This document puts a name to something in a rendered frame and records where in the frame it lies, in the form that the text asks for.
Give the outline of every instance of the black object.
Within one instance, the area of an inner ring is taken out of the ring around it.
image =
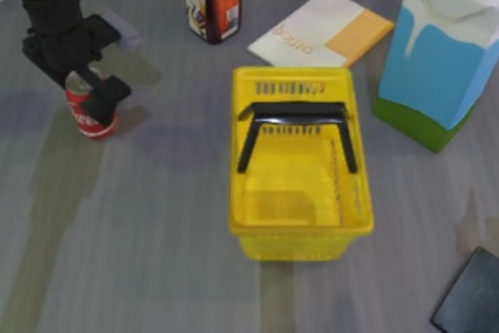
[[[92,91],[81,108],[103,126],[111,124],[118,103],[131,93],[115,76],[102,80],[89,68],[120,33],[99,16],[83,18],[80,0],[23,0],[32,28],[23,41],[24,55],[63,90],[65,79],[77,72]]]
[[[444,333],[498,333],[499,259],[478,247],[431,323]]]
[[[357,163],[343,103],[317,103],[304,101],[252,103],[239,114],[239,121],[248,119],[253,113],[248,136],[242,148],[237,172],[245,173],[257,144],[258,133],[263,124],[275,125],[338,125],[343,152],[350,173],[357,173]]]

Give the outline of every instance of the red can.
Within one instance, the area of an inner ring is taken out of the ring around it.
[[[92,68],[94,73],[102,77],[101,72]],[[112,135],[118,127],[118,115],[115,113],[111,125],[105,127],[94,121],[80,105],[88,99],[92,87],[85,82],[75,72],[70,73],[65,83],[65,95],[68,100],[69,109],[71,110],[78,130],[84,136],[92,140],[101,140]]]

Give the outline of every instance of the yellow crate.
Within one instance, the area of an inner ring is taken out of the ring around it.
[[[347,69],[234,73],[230,229],[254,260],[333,260],[373,230]]]

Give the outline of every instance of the table surface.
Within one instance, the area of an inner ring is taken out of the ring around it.
[[[391,19],[400,6],[356,1]],[[432,154],[370,112],[381,45],[352,68],[373,235],[336,262],[245,259],[227,225],[231,74],[262,65],[246,46],[305,0],[244,2],[242,31],[212,47],[188,30],[182,0],[85,0],[146,41],[139,55],[106,51],[101,68],[134,95],[100,143],[21,55],[23,12],[3,11],[0,333],[435,332],[429,317],[467,254],[499,252],[499,76]]]

